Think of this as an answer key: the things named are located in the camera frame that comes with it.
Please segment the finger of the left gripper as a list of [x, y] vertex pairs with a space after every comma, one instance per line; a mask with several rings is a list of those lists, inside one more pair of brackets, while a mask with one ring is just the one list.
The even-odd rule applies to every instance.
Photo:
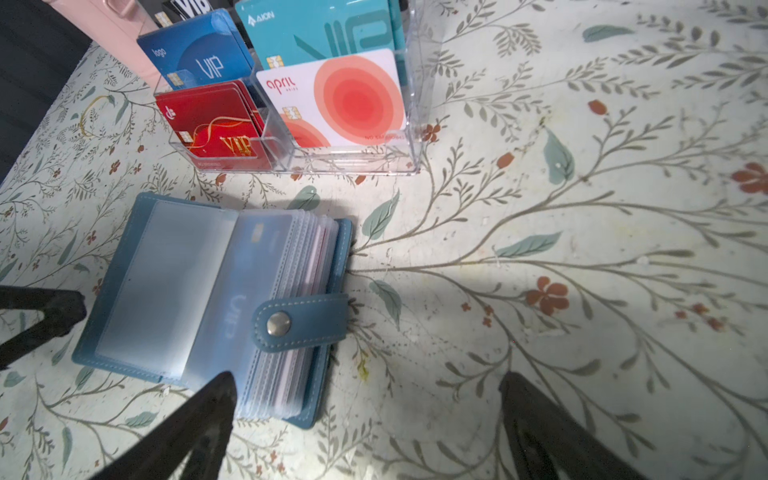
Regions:
[[37, 311], [42, 319], [1, 345], [1, 369], [53, 338], [67, 335], [87, 316], [85, 297], [75, 290], [2, 286], [1, 309]]

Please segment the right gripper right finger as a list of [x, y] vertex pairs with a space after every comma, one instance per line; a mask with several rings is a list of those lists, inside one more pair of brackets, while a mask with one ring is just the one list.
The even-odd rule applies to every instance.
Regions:
[[641, 479], [564, 410], [516, 372], [499, 391], [502, 417], [520, 479]]

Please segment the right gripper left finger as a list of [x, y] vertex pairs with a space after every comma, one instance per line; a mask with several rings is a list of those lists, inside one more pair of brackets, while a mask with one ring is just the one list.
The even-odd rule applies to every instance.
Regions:
[[237, 390], [231, 372], [219, 373], [96, 479], [216, 479], [233, 431]]

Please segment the light blue VIP wallet card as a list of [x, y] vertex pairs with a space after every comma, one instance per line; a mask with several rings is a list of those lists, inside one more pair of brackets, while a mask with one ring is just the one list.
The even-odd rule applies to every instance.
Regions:
[[185, 386], [199, 389], [229, 371], [237, 390], [244, 390], [257, 353], [253, 318], [276, 295], [286, 246], [299, 223], [277, 210], [239, 215], [182, 374]]

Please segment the pink white circle card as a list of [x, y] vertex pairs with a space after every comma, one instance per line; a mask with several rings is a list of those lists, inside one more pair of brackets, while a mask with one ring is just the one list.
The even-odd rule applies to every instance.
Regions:
[[389, 49], [263, 70], [256, 79], [301, 148], [405, 140], [406, 111]]

